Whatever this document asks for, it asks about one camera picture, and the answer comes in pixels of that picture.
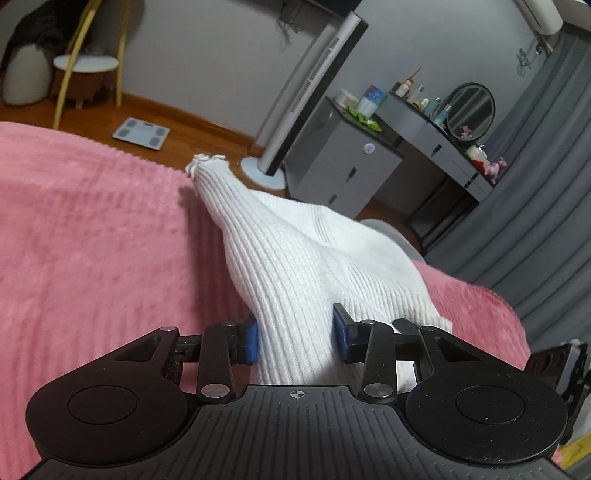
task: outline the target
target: gray curtain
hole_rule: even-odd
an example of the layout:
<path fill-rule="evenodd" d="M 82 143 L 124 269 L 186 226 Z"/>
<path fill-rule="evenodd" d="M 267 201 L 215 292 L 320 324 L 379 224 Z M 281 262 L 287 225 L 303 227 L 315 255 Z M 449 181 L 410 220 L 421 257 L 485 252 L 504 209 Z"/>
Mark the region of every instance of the gray curtain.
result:
<path fill-rule="evenodd" d="M 591 341 L 590 120 L 591 35 L 568 27 L 486 146 L 509 170 L 426 257 L 501 295 L 533 350 Z"/>

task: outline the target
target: drawer handle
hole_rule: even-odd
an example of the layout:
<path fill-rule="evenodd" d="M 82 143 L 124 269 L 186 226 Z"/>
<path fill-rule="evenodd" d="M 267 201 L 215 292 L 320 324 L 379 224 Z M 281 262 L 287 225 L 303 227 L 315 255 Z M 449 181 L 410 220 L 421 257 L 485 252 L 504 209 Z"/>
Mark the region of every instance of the drawer handle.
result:
<path fill-rule="evenodd" d="M 357 173 L 357 168 L 354 168 L 353 170 L 351 170 L 349 172 L 349 176 L 347 177 L 347 180 L 345 180 L 345 183 L 347 183 L 350 179 L 352 179 L 353 177 L 355 177 L 355 174 Z"/>

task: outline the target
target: pink bed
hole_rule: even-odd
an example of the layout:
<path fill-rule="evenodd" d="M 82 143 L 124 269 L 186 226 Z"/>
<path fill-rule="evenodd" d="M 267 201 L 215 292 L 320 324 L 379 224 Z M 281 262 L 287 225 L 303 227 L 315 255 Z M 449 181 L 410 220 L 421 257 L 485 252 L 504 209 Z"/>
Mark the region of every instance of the pink bed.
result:
<path fill-rule="evenodd" d="M 189 335 L 248 315 L 220 230 L 180 171 L 74 135 L 0 123 L 0 225 L 4 480 L 38 462 L 24 413 L 42 385 L 161 325 Z M 529 349 L 510 307 L 417 268 L 455 335 L 523 368 Z"/>

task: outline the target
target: wooden baseboard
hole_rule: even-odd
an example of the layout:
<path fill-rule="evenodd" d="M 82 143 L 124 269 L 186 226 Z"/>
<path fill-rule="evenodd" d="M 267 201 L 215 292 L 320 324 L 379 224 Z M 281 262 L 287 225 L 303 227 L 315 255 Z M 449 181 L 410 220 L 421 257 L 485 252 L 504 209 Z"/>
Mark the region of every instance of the wooden baseboard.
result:
<path fill-rule="evenodd" d="M 246 135 L 245 133 L 239 132 L 237 130 L 232 130 L 231 128 L 224 127 L 223 125 L 215 124 L 213 122 L 210 122 L 206 118 L 195 115 L 194 113 L 186 112 L 184 110 L 181 110 L 180 108 L 165 105 L 164 103 L 156 102 L 154 100 L 149 100 L 147 98 L 143 98 L 125 92 L 122 96 L 122 103 L 126 105 L 136 106 L 138 108 L 152 112 L 156 115 L 169 118 L 175 122 L 179 122 L 183 125 L 198 128 L 199 130 L 210 133 L 219 138 L 223 138 L 224 140 L 228 140 L 242 147 L 248 148 L 250 155 L 258 156 L 254 155 L 253 153 L 250 153 L 251 147 L 258 147 L 259 149 L 262 149 L 264 151 L 263 147 L 260 147 L 254 143 L 255 139 L 250 135 Z"/>
<path fill-rule="evenodd" d="M 252 157 L 261 158 L 263 153 L 265 153 L 265 147 L 257 145 L 256 143 L 252 143 L 250 147 L 248 147 L 248 154 Z"/>

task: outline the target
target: metal rivet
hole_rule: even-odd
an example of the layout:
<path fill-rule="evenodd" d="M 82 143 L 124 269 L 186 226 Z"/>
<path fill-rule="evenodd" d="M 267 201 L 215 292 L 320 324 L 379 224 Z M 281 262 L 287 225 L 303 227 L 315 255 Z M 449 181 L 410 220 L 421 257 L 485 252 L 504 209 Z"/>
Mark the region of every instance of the metal rivet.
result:
<path fill-rule="evenodd" d="M 363 389 L 366 395 L 373 398 L 386 398 L 394 393 L 392 387 L 384 383 L 370 383 Z"/>
<path fill-rule="evenodd" d="M 201 395 L 207 398 L 222 398 L 230 393 L 230 389 L 221 383 L 210 383 L 201 389 Z"/>

